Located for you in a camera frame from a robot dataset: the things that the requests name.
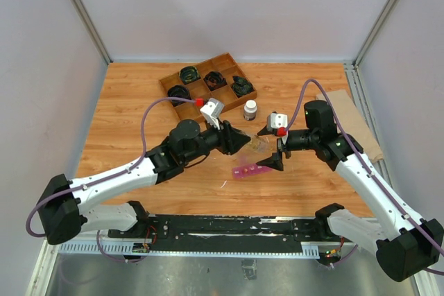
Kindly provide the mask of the white cap pill bottle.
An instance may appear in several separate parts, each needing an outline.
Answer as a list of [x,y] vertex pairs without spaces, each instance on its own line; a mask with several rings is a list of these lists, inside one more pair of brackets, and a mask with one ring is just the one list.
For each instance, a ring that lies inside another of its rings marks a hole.
[[257,115],[257,103],[254,100],[246,101],[244,105],[244,118],[247,121],[252,121]]

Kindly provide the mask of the pink weekly pill organizer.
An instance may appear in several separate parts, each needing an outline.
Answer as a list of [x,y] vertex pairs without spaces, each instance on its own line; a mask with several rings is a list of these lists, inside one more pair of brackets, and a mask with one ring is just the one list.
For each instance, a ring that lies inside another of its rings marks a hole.
[[232,168],[232,176],[236,180],[241,180],[247,177],[269,173],[271,171],[273,171],[272,168],[251,163],[247,157],[241,156],[237,160],[236,166]]

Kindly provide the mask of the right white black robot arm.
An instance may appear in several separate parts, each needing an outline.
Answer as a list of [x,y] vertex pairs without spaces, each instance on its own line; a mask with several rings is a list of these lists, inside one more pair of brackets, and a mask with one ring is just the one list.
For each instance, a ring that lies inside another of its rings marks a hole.
[[340,175],[370,208],[376,222],[359,218],[334,203],[316,212],[314,231],[321,240],[342,236],[375,255],[380,268],[401,282],[428,271],[443,255],[443,226],[425,220],[375,170],[363,148],[339,125],[332,107],[322,100],[304,105],[306,127],[292,130],[285,114],[271,113],[260,136],[277,138],[277,150],[259,162],[283,171],[283,159],[294,151],[313,150]]

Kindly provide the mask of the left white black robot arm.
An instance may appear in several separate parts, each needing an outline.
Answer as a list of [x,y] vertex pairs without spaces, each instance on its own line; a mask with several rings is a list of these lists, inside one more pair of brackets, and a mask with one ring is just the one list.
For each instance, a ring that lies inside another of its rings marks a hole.
[[218,128],[201,130],[193,120],[184,120],[158,146],[139,159],[93,176],[51,178],[38,201],[38,215],[49,244],[70,241],[82,232],[115,229],[139,238],[148,231],[140,204],[106,205],[122,193],[154,186],[201,163],[213,150],[233,155],[250,142],[244,132],[228,121]]

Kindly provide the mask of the clear capsule bottle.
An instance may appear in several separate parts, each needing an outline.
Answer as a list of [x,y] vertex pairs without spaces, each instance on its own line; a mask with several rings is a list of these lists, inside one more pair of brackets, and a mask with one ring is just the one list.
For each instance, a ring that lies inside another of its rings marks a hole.
[[250,141],[245,145],[245,149],[252,153],[269,153],[274,150],[274,145],[268,137],[260,137],[256,134],[248,134]]

